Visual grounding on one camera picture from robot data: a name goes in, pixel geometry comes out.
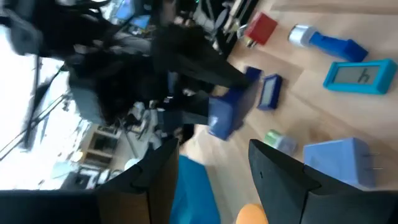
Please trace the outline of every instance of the blue box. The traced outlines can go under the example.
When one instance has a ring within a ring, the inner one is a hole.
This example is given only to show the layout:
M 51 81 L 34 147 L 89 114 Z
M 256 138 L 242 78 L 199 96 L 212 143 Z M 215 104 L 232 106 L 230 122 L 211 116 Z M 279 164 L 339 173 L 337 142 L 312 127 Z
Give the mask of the blue box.
M 359 189 L 375 186 L 369 146 L 357 138 L 304 146 L 304 164 Z
M 323 86 L 329 90 L 386 94 L 397 70 L 391 59 L 372 62 L 333 62 Z
M 247 67 L 245 76 L 251 82 L 249 88 L 230 88 L 224 96 L 212 96 L 209 100 L 209 133 L 222 139 L 243 125 L 256 100 L 262 71 Z

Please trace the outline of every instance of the wooden table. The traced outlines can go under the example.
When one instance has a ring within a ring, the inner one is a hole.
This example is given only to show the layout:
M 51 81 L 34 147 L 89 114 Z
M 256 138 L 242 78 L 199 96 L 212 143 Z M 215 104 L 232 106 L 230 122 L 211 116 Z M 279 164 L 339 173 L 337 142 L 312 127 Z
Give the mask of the wooden table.
M 184 153 L 207 166 L 223 223 L 233 222 L 244 204 L 260 202 L 249 168 L 248 144 L 250 139 L 263 139 L 270 129 L 298 141 L 295 158 L 300 161 L 303 145 L 360 138 L 372 152 L 380 153 L 374 156 L 374 166 L 383 167 L 376 171 L 377 188 L 398 189 L 398 77 L 386 95 L 329 91 L 322 83 L 330 64 L 340 60 L 287 41 L 295 24 L 309 24 L 325 35 L 356 40 L 369 50 L 365 61 L 392 58 L 398 62 L 398 15 L 270 11 L 273 3 L 263 1 L 257 6 L 279 23 L 268 43 L 254 49 L 238 44 L 229 61 L 242 71 L 249 65 L 262 69 L 264 75 L 281 75 L 284 84 L 279 107 L 271 112 L 254 108 L 228 142 L 199 126 L 185 147 Z

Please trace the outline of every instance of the blue rectangular object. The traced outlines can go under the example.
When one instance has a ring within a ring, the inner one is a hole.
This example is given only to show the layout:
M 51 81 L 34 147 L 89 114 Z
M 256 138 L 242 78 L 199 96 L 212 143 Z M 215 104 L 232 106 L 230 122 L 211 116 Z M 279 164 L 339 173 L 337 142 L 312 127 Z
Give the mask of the blue rectangular object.
M 397 70 L 391 59 L 372 62 L 333 62 L 323 86 L 329 90 L 386 94 Z
M 327 37 L 319 32 L 312 35 L 310 44 L 317 46 L 329 55 L 343 58 L 349 62 L 362 62 L 368 55 L 367 50 L 351 39 L 340 40 Z
M 260 102 L 257 108 L 264 111 L 276 109 L 281 86 L 282 77 L 280 75 L 274 74 L 265 77 L 261 90 Z
M 251 82 L 249 88 L 230 88 L 223 96 L 212 96 L 209 100 L 209 133 L 222 139 L 243 125 L 243 119 L 256 100 L 260 69 L 247 67 L 245 77 Z
M 369 146 L 357 138 L 304 146 L 304 164 L 359 189 L 375 187 Z

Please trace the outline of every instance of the green bottle cap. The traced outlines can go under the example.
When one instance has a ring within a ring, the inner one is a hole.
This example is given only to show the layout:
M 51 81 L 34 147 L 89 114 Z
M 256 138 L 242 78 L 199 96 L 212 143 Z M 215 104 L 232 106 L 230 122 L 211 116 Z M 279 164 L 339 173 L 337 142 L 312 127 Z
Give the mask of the green bottle cap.
M 264 143 L 266 143 L 267 145 L 269 145 L 270 147 L 275 148 L 276 147 L 276 143 L 278 142 L 278 140 L 282 137 L 281 133 L 271 129 L 268 131 L 268 133 L 266 134 L 265 138 L 264 138 Z

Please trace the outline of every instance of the white bottle cap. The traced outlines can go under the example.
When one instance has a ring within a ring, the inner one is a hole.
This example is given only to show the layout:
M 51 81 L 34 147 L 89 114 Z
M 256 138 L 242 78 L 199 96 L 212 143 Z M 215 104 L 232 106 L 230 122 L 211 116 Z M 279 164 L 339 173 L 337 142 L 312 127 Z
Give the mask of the white bottle cap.
M 296 24 L 289 33 L 289 41 L 299 47 L 309 47 L 310 39 L 316 32 L 318 30 L 313 26 Z

